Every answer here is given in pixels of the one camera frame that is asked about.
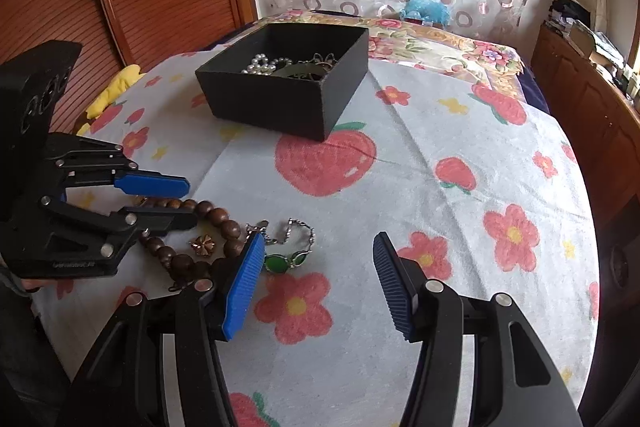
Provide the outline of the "person left hand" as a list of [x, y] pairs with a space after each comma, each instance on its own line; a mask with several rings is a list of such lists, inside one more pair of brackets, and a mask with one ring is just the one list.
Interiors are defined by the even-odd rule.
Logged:
[[17, 279], [16, 281], [17, 283], [20, 284], [21, 288], [23, 288], [24, 291], [28, 291], [29, 293], [32, 293], [33, 291], [38, 291], [39, 288], [47, 286], [49, 284], [49, 281], [44, 281], [44, 280]]

